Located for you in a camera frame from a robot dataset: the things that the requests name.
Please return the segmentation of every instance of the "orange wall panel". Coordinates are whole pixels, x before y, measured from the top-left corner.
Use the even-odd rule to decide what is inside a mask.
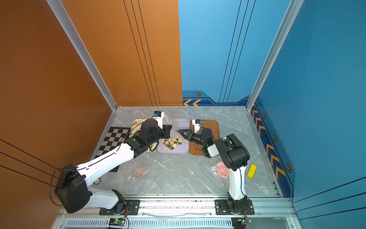
[[[0,9],[0,139],[51,165],[0,141],[1,226],[50,228],[60,207],[43,182],[90,159],[111,109],[45,0]]]
[[[181,106],[178,1],[142,0],[139,4],[161,105]]]
[[[118,106],[182,104],[178,0],[62,0]]]

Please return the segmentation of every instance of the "pink meat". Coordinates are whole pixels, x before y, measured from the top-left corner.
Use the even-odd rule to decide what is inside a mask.
[[[225,164],[220,161],[216,165],[217,174],[221,178],[228,178],[229,177],[229,169],[225,166]]]

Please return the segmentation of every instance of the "purple tray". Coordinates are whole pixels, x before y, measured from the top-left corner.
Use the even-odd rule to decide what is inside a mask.
[[[178,129],[179,130],[183,130],[183,129],[189,129],[189,120],[186,118],[178,118]],[[170,136],[176,136],[178,135],[179,137],[183,138],[183,136],[178,133],[178,134],[170,134]],[[164,151],[164,144],[163,143],[159,143],[158,145],[158,149],[157,151],[161,154],[186,154],[189,152],[189,142],[184,142],[184,138],[183,138],[183,142],[182,145],[179,145],[177,148],[175,148],[174,150],[170,150],[168,149],[167,151]]]

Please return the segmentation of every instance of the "marble floor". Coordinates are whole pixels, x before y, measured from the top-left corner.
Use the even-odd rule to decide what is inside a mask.
[[[250,160],[245,175],[252,164],[257,166],[253,179],[245,177],[247,195],[277,195],[244,107],[118,107],[112,126],[129,127],[134,119],[149,118],[155,110],[163,111],[172,118],[216,120],[219,123],[220,137],[233,133],[249,150]],[[132,162],[121,164],[116,173],[106,173],[101,177],[101,182],[93,186],[105,190],[113,188],[122,195],[225,195],[229,189],[229,179],[217,176],[216,164],[219,161],[220,156],[208,159],[190,153],[146,152]],[[137,165],[145,167],[148,171],[144,176],[135,178],[131,171]]]

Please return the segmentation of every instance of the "checkerboard mat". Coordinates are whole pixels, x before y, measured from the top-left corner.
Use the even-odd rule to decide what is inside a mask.
[[[104,140],[101,143],[99,150],[95,156],[95,158],[111,151],[112,149],[119,146],[125,138],[128,138],[130,134],[131,128],[128,127],[111,127],[108,130],[108,133],[104,136]],[[110,170],[110,172],[117,172],[118,167]]]

